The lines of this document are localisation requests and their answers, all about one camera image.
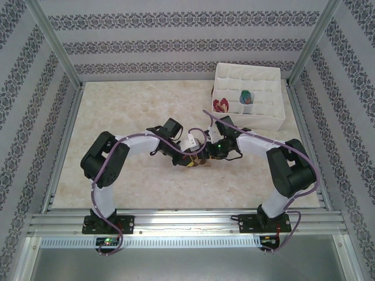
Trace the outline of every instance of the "red object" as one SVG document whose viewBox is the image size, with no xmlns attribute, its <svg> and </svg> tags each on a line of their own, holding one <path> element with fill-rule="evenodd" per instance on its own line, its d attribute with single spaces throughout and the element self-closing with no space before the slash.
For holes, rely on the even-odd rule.
<svg viewBox="0 0 375 281">
<path fill-rule="evenodd" d="M 218 100 L 213 101 L 213 109 L 216 112 L 227 113 L 229 104 L 226 98 L 223 98 L 220 102 Z"/>
</svg>

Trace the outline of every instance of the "marble surface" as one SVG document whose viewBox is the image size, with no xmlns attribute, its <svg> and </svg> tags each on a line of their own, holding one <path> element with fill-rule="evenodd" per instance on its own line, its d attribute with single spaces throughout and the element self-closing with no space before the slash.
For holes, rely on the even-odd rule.
<svg viewBox="0 0 375 281">
<path fill-rule="evenodd" d="M 90 208 L 90 182 L 80 161 L 102 131 L 138 133 L 169 117 L 189 128 L 206 129 L 213 80 L 87 83 L 74 126 L 53 208 Z M 278 140 L 300 138 L 282 83 L 286 120 L 278 132 L 255 130 Z M 195 137 L 203 140 L 199 133 Z M 115 182 L 121 208 L 256 208 L 274 189 L 268 163 L 255 155 L 232 162 L 210 160 L 198 167 L 173 166 L 171 158 L 137 155 L 125 161 Z M 319 207 L 316 194 L 293 207 Z"/>
</svg>

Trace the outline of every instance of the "wall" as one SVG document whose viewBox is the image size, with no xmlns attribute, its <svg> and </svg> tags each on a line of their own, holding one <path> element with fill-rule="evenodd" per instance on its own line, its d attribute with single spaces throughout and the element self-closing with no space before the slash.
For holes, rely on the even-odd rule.
<svg viewBox="0 0 375 281">
<path fill-rule="evenodd" d="M 83 81 L 213 78 L 218 61 L 291 71 L 326 0 L 44 0 Z"/>
<path fill-rule="evenodd" d="M 21 0 L 0 0 L 0 280 L 40 212 L 75 89 Z"/>
<path fill-rule="evenodd" d="M 375 1 L 343 1 L 295 85 L 323 179 L 375 279 Z"/>
</svg>

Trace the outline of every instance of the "teal object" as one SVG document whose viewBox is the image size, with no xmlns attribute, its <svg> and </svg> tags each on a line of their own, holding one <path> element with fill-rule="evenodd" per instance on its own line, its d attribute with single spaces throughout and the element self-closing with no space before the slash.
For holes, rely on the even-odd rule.
<svg viewBox="0 0 375 281">
<path fill-rule="evenodd" d="M 247 91 L 243 90 L 240 95 L 240 103 L 242 104 L 252 104 L 254 100 L 254 94 Z"/>
</svg>

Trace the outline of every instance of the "white storage box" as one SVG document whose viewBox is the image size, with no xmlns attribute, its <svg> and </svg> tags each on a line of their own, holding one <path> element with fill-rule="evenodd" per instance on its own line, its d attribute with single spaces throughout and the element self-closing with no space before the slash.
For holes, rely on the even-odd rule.
<svg viewBox="0 0 375 281">
<path fill-rule="evenodd" d="M 243 90 L 253 93 L 252 104 L 240 103 Z M 213 101 L 225 98 L 228 113 L 214 111 Z M 218 63 L 212 95 L 212 113 L 229 115 L 238 127 L 277 131 L 285 120 L 280 68 Z"/>
</svg>

